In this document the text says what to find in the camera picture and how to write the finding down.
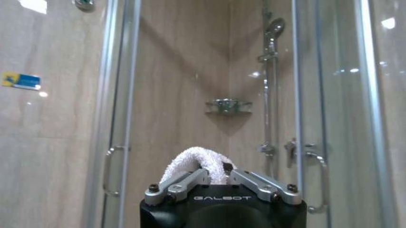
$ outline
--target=white towel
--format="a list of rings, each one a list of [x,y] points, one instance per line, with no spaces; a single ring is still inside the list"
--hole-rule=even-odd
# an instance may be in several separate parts
[[[166,168],[161,183],[170,179],[178,172],[193,172],[202,167],[209,170],[211,184],[227,184],[223,163],[230,163],[233,168],[237,168],[233,161],[225,155],[203,147],[191,147],[173,160]]]

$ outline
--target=screw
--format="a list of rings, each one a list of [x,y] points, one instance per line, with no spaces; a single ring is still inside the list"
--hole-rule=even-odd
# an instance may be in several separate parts
[[[271,194],[271,203],[275,203],[275,202],[279,202],[279,201],[281,201],[281,195],[277,192],[274,192]]]
[[[294,184],[288,185],[288,191],[292,191],[294,193],[298,193],[298,186]]]
[[[270,186],[270,185],[265,185],[265,186],[262,187],[263,190],[273,190],[273,188],[274,188],[274,187]]]
[[[157,193],[159,192],[159,185],[158,184],[151,184],[149,187],[150,192]]]

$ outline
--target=shower head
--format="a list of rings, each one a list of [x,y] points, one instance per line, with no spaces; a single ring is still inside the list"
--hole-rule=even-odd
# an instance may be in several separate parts
[[[271,22],[266,31],[270,33],[270,36],[273,38],[278,38],[281,36],[281,33],[284,32],[284,29],[285,29],[285,19],[278,18]]]

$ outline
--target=blue sticker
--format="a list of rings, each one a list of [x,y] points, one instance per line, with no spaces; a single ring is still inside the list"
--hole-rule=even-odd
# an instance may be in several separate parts
[[[23,75],[15,72],[3,73],[3,86],[22,89],[40,89],[40,78],[32,75]]]

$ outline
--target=chrome handle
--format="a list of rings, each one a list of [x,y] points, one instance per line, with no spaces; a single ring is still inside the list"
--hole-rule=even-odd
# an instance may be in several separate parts
[[[107,195],[114,196],[114,197],[119,197],[121,192],[113,191],[109,189],[109,180],[110,180],[109,174],[110,174],[110,167],[111,167],[111,163],[113,163],[113,156],[118,150],[121,150],[121,151],[125,150],[125,146],[115,146],[115,147],[110,148],[110,150],[107,151],[106,157],[105,157],[105,172],[103,172],[103,190]]]
[[[316,146],[316,144],[310,144],[310,143],[305,145],[306,148],[313,148],[314,146]],[[293,161],[297,156],[297,139],[296,138],[293,138],[293,140],[288,142],[288,144],[285,145],[285,149],[288,152],[288,168],[290,168],[293,166]],[[306,151],[305,154],[308,157],[317,159],[317,161],[320,163],[320,167],[321,167],[322,203],[318,207],[309,206],[309,209],[308,209],[310,214],[318,214],[318,213],[324,213],[329,206],[329,200],[330,200],[329,167],[328,167],[325,158],[321,155],[318,155],[317,153],[310,152],[310,151]]]
[[[320,167],[321,167],[322,203],[318,207],[309,206],[309,209],[308,209],[310,214],[318,214],[318,213],[324,213],[329,206],[329,200],[330,200],[329,167],[328,167],[325,158],[322,156],[320,156],[318,154],[316,154],[313,152],[306,152],[306,156],[310,158],[316,158],[320,163]]]

